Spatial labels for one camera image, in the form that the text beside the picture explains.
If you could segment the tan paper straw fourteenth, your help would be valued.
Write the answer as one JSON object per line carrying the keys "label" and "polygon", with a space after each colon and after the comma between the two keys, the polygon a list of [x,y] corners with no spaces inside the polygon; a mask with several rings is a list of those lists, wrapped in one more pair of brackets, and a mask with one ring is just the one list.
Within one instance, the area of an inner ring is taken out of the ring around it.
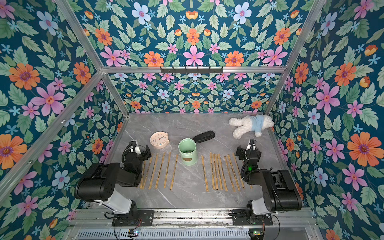
{"label": "tan paper straw fourteenth", "polygon": [[232,173],[234,175],[234,179],[235,179],[235,183],[236,183],[236,186],[238,188],[238,190],[240,191],[240,185],[239,185],[239,182],[238,182],[238,179],[237,179],[237,176],[236,176],[236,172],[235,172],[235,169],[234,169],[234,165],[232,163],[232,159],[231,159],[231,156],[228,155],[228,159],[229,159],[229,162],[230,162],[230,166],[231,166],[231,170],[232,170]]}

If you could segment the tan paper straw fifteenth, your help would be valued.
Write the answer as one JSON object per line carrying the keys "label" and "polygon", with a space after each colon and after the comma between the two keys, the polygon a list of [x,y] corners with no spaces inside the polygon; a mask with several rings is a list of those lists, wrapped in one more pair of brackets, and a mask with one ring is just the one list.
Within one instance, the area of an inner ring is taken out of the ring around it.
{"label": "tan paper straw fifteenth", "polygon": [[236,156],[235,156],[235,153],[232,153],[232,154],[233,154],[233,157],[234,157],[235,166],[236,166],[237,171],[238,171],[240,184],[241,184],[241,186],[242,186],[242,189],[244,189],[244,188],[245,188],[245,185],[244,185],[244,182],[243,182],[243,180],[242,180],[242,178],[241,178],[241,172],[240,172],[240,168],[239,168],[239,165],[238,165],[238,162],[237,162],[237,158],[236,158]]}

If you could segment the tan paper straw eleventh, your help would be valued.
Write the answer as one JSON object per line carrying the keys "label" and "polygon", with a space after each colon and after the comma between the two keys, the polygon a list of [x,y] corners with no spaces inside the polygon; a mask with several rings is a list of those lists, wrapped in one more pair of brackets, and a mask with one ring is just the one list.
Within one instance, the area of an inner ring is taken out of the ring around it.
{"label": "tan paper straw eleventh", "polygon": [[219,156],[216,154],[216,165],[217,165],[217,175],[218,175],[218,189],[223,190],[222,178],[221,178],[221,169],[219,163]]}

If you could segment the tan paper straw seventeenth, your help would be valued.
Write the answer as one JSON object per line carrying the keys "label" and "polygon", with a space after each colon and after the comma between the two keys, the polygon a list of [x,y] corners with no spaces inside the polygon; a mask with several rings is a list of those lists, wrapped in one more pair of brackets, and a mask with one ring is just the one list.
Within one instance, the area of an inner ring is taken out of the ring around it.
{"label": "tan paper straw seventeenth", "polygon": [[209,190],[208,179],[207,179],[206,168],[205,168],[205,160],[203,155],[201,155],[201,161],[202,161],[202,167],[203,167],[203,175],[205,180],[206,192],[209,192],[210,190]]}

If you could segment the tan paper straw thirteenth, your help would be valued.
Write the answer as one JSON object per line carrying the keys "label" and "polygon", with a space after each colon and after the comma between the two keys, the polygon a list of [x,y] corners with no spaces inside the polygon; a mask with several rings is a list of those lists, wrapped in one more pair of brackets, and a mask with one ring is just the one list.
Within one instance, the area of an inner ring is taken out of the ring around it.
{"label": "tan paper straw thirteenth", "polygon": [[230,170],[228,158],[227,158],[226,155],[225,155],[225,163],[226,163],[226,167],[227,167],[227,170],[228,170],[228,175],[229,175],[229,179],[230,179],[230,182],[231,182],[231,186],[232,186],[233,192],[236,192],[235,185],[234,185],[234,182],[233,182],[233,179],[232,179],[232,175],[231,175],[231,170]]}

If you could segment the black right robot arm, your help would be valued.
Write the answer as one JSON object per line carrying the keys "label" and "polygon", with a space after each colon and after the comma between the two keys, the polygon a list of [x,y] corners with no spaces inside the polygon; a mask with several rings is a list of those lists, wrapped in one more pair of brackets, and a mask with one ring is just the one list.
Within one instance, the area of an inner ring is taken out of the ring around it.
{"label": "black right robot arm", "polygon": [[303,203],[299,191],[288,170],[261,169],[262,152],[257,141],[249,140],[246,148],[237,147],[235,156],[243,161],[240,177],[249,186],[260,186],[262,197],[248,202],[245,213],[248,217],[263,216],[277,212],[299,211]]}

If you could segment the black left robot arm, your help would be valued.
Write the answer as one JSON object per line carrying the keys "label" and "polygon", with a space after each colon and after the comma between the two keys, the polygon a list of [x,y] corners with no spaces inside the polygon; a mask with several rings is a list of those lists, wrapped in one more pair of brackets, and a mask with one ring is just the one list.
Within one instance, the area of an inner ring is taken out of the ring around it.
{"label": "black left robot arm", "polygon": [[143,162],[151,157],[149,146],[129,142],[119,163],[96,163],[86,170],[76,186],[75,197],[99,204],[116,215],[137,216],[135,201],[124,197],[115,187],[138,187],[143,175]]}

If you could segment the round beige kitchen timer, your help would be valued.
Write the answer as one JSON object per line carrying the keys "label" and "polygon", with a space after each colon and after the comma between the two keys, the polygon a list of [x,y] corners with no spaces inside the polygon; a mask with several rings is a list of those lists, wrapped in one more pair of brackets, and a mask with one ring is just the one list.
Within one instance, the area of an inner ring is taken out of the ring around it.
{"label": "round beige kitchen timer", "polygon": [[169,135],[166,132],[155,132],[150,137],[150,143],[155,149],[163,149],[170,144]]}

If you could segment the white plush toy blue shirt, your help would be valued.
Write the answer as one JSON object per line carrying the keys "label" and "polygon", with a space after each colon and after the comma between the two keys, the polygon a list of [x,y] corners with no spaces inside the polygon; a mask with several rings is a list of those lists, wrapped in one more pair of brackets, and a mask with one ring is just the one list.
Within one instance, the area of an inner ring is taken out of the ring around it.
{"label": "white plush toy blue shirt", "polygon": [[262,132],[267,128],[272,128],[275,123],[270,116],[256,115],[246,116],[244,118],[231,118],[229,124],[232,127],[236,127],[233,132],[235,139],[240,139],[244,134],[248,132],[254,132],[258,138],[262,135]]}

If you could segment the light green metal cup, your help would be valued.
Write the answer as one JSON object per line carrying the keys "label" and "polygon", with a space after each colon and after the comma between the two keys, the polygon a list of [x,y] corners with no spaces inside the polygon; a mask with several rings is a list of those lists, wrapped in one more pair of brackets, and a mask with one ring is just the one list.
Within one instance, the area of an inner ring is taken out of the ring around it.
{"label": "light green metal cup", "polygon": [[193,139],[186,138],[181,140],[178,149],[184,165],[193,166],[197,162],[197,144]]}

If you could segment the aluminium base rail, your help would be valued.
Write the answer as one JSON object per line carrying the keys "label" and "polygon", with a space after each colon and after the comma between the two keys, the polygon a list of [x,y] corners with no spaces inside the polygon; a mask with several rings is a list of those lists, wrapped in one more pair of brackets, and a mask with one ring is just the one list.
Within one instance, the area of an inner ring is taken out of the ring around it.
{"label": "aluminium base rail", "polygon": [[102,209],[78,211],[65,240],[322,240],[308,208],[271,214],[271,226],[235,226],[229,213],[241,208],[142,209],[139,227],[113,227]]}

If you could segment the black wall hook rail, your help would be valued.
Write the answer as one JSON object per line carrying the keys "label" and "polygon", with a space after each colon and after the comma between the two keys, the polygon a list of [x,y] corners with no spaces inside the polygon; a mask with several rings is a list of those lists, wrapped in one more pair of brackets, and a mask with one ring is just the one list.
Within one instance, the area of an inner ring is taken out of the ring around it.
{"label": "black wall hook rail", "polygon": [[222,67],[160,67],[162,74],[221,74]]}

